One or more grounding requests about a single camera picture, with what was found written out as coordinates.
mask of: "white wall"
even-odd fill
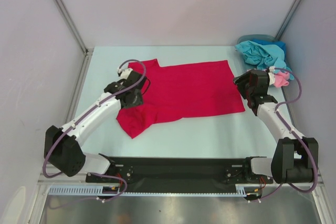
[[[336,209],[336,1],[303,0],[283,40],[303,87],[293,115],[298,128],[319,142],[322,178]],[[297,85],[286,94],[295,97]]]
[[[93,46],[233,45],[275,35],[294,0],[64,0]]]
[[[83,55],[53,0],[1,0],[0,28],[0,219],[24,186],[22,221],[45,130],[64,122]]]

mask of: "metal floor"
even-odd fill
[[[272,198],[247,203],[243,198],[124,196],[104,204],[85,200],[51,210],[78,199],[48,196],[40,224],[315,224],[321,223],[312,195],[283,187]]]

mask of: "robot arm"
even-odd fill
[[[305,137],[281,115],[277,109],[278,102],[267,94],[271,76],[269,71],[250,70],[234,79],[249,108],[265,123],[277,143],[273,158],[251,158],[251,171],[273,177],[279,184],[312,182],[313,164],[298,139],[302,139],[308,147],[315,168],[318,163],[318,143],[314,138]],[[294,153],[301,155],[301,158],[294,158]]]
[[[143,104],[141,89],[146,77],[142,77],[142,74],[130,68],[119,70],[118,75],[121,79],[109,84],[99,99],[81,115],[61,128],[51,126],[46,131],[44,157],[69,177],[77,173],[104,174],[112,161],[103,155],[83,153],[81,147],[106,118],[116,117],[119,110],[123,108]],[[123,92],[137,82],[139,84],[134,88]],[[62,135],[64,136],[60,142],[50,152],[52,146]]]

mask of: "light blue fabric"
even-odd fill
[[[265,41],[265,40],[260,40],[260,39],[252,39],[251,41],[261,44],[261,45],[277,45],[284,51],[285,57],[286,57],[286,44],[282,41],[271,42],[271,41]]]
[[[257,69],[263,70],[274,66],[290,70],[285,63],[284,51],[277,45],[260,45],[248,40],[237,44],[235,48],[243,54],[247,64],[257,65]]]

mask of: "pink fabric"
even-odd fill
[[[144,104],[120,110],[117,116],[131,138],[154,123],[245,111],[226,60],[168,67],[160,67],[157,59],[143,63],[151,81],[143,96]],[[132,62],[129,67],[143,72],[138,63]]]
[[[283,72],[278,72],[274,74],[275,76],[275,83],[274,86],[277,88],[281,88],[283,86],[288,86],[289,82],[287,81],[289,79],[289,73],[283,73]]]

